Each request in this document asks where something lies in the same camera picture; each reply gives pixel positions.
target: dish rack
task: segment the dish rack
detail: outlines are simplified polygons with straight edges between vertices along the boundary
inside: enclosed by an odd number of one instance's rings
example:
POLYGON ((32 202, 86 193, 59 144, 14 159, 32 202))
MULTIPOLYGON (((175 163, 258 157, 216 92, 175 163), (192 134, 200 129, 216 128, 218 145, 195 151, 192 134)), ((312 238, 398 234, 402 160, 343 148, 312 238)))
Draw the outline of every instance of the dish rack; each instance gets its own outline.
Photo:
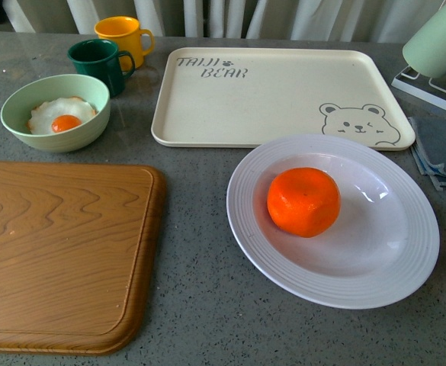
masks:
POLYGON ((446 75, 428 78, 407 66, 396 75, 392 86, 446 110, 446 75))

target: mug handle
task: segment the mug handle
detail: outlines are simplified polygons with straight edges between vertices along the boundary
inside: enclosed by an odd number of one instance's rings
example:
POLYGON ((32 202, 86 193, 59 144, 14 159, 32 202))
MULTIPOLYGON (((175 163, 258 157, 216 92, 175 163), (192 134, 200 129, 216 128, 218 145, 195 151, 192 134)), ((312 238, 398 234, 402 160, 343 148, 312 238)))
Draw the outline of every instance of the mug handle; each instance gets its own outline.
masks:
POLYGON ((131 68, 128 71, 123 72, 123 78, 124 78, 124 80, 126 80, 130 76, 132 76, 134 69, 135 69, 135 65, 134 65, 133 55, 129 51, 119 51, 117 53, 117 57, 119 57, 119 58, 124 57, 124 56, 128 56, 131 59, 131 68))
POLYGON ((149 29, 140 29, 140 36, 143 36, 144 34, 149 35, 150 40, 149 48, 146 50, 142 50, 142 54, 146 56, 148 53, 153 51, 153 48, 155 47, 155 38, 153 36, 153 33, 149 29))

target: orange fruit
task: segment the orange fruit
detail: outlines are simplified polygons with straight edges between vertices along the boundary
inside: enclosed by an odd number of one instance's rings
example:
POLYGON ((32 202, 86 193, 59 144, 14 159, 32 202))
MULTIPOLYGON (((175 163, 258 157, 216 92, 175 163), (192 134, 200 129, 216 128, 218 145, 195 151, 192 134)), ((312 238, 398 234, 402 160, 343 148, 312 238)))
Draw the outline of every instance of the orange fruit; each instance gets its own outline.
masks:
POLYGON ((282 230, 311 238, 338 218, 341 196, 333 178, 315 168, 289 169, 270 184, 267 208, 282 230))

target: egg yolk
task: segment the egg yolk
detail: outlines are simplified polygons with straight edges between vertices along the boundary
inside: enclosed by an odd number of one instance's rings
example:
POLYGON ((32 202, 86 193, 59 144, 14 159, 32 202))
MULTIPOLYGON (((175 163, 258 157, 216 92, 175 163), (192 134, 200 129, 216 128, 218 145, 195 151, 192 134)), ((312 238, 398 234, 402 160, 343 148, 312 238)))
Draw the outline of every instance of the egg yolk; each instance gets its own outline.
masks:
POLYGON ((58 116, 52 122, 52 130, 54 133, 63 132, 70 130, 73 127, 80 126, 82 122, 71 114, 64 114, 63 116, 58 116))

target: white curtain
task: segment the white curtain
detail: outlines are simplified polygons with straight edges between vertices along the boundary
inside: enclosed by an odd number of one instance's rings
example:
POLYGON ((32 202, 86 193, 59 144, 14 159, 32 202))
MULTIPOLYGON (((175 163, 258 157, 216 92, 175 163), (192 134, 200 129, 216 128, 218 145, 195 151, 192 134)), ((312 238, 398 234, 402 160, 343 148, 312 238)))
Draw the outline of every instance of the white curtain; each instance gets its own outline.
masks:
POLYGON ((444 0, 4 0, 17 32, 93 34, 138 18, 156 36, 405 43, 444 0))

